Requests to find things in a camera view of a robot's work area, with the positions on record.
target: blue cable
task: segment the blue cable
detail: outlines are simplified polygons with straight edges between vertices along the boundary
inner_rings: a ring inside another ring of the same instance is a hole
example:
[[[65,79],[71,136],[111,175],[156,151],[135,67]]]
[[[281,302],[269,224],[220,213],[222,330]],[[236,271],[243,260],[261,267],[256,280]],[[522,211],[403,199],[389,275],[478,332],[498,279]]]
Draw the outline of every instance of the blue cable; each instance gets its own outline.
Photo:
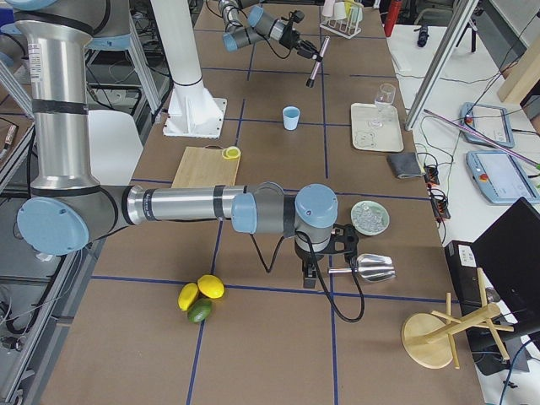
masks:
[[[532,339],[523,343],[521,345],[521,347],[519,348],[519,350],[517,351],[516,353],[516,356],[514,356],[514,359],[512,360],[512,363],[510,364],[510,369],[508,370],[508,375],[506,376],[506,380],[505,380],[505,386],[503,388],[503,391],[502,393],[500,394],[500,401],[499,401],[499,405],[502,405],[503,404],[503,400],[505,399],[505,394],[506,394],[506,388],[508,388],[508,384],[510,383],[510,376],[512,375],[512,371],[514,370],[514,366],[516,365],[516,360],[517,358],[519,357],[519,355],[521,354],[521,352],[525,349],[525,347],[529,344],[529,343],[532,343],[534,342]]]

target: wooden disc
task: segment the wooden disc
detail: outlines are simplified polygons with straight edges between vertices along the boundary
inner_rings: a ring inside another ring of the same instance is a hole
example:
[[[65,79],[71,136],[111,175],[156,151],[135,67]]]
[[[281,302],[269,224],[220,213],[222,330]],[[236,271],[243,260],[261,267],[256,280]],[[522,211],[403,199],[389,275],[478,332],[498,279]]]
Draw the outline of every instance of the wooden disc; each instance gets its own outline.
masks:
[[[445,323],[441,319],[431,314],[414,314],[403,323],[403,347],[419,365],[429,369],[442,369],[452,361],[449,339],[442,338],[435,343],[421,341],[422,336],[444,325]]]

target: light blue cup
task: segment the light blue cup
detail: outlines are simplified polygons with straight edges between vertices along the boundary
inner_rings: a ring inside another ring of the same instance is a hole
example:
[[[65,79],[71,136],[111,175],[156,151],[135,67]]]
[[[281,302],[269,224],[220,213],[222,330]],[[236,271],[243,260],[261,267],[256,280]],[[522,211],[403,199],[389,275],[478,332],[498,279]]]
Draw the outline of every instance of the light blue cup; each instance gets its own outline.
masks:
[[[293,131],[298,126],[300,119],[300,110],[293,106],[283,108],[283,125],[285,129]]]

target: metal scoop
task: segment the metal scoop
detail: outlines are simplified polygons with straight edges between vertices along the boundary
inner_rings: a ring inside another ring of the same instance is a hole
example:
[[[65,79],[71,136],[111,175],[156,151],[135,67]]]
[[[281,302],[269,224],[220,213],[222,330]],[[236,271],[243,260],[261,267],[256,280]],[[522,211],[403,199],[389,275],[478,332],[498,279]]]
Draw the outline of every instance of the metal scoop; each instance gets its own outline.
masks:
[[[369,283],[389,280],[396,277],[392,258],[364,253],[356,259],[357,272]],[[350,267],[329,267],[328,274],[351,273]]]

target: blue joint cap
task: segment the blue joint cap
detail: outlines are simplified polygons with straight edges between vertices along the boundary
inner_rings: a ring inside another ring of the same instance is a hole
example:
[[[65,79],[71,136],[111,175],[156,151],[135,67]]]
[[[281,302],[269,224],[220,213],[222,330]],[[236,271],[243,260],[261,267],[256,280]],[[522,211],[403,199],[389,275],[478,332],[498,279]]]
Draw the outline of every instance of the blue joint cap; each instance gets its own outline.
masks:
[[[257,230],[257,205],[253,194],[239,194],[233,199],[232,223],[236,232],[254,234]]]
[[[223,43],[227,51],[238,51],[238,46],[236,45],[235,38],[230,33],[226,32],[225,34],[223,34]]]
[[[88,48],[94,51],[126,51],[131,45],[131,36],[129,34],[119,36],[104,36],[94,38]]]
[[[9,57],[8,55],[6,55],[5,53],[1,51],[0,51],[0,61],[2,61],[4,65],[6,65],[8,68],[12,67],[15,64],[14,60],[11,57]]]
[[[56,3],[57,0],[7,0],[7,3],[13,8],[24,11],[41,10]]]
[[[35,197],[17,213],[21,235],[37,251],[67,255],[89,242],[86,223],[71,207],[54,198]]]
[[[10,23],[10,24],[3,25],[2,27],[0,27],[0,31],[2,31],[3,34],[10,34],[10,35],[22,35],[23,34],[17,28],[17,25],[15,25],[15,23]]]
[[[328,228],[338,219],[338,198],[332,189],[322,184],[302,188],[294,200],[296,213],[314,228]]]
[[[255,27],[261,21],[261,17],[264,14],[264,8],[261,6],[254,6],[251,9],[250,16],[247,18],[247,23],[251,27]]]

